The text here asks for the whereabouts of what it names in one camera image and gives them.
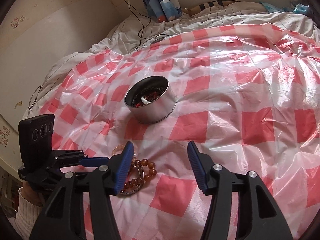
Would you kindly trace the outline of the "white knit sleeve forearm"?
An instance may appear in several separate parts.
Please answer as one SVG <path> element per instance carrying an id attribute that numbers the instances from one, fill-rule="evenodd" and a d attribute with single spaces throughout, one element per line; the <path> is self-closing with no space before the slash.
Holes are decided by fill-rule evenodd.
<path id="1" fill-rule="evenodd" d="M 29 239 L 33 226 L 42 211 L 42 207 L 26 200 L 22 196 L 22 189 L 22 187 L 19 189 L 19 206 L 14 225 L 22 239 Z"/>

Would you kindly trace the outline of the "left hand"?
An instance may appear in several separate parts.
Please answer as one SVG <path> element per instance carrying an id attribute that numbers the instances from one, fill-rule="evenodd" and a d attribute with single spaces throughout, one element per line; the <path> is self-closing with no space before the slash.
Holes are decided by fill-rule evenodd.
<path id="1" fill-rule="evenodd" d="M 27 181 L 23 182 L 21 195 L 25 200 L 35 206 L 43 206 L 44 204 L 39 193 L 34 191 Z"/>

